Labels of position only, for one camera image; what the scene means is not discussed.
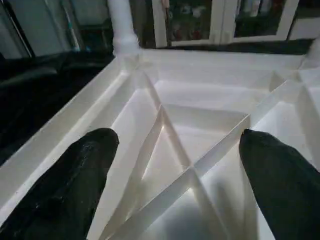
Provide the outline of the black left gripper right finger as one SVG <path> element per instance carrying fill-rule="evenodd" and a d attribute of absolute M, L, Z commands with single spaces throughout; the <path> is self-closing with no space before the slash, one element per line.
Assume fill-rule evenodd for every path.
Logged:
<path fill-rule="evenodd" d="M 238 147 L 255 200 L 277 240 L 320 238 L 320 172 L 294 147 L 246 128 Z"/>

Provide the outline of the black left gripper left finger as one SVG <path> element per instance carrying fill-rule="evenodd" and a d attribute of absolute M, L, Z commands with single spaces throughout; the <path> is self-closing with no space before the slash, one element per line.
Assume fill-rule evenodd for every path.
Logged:
<path fill-rule="evenodd" d="M 0 227 L 2 240 L 85 240 L 120 140 L 111 128 L 73 142 Z"/>

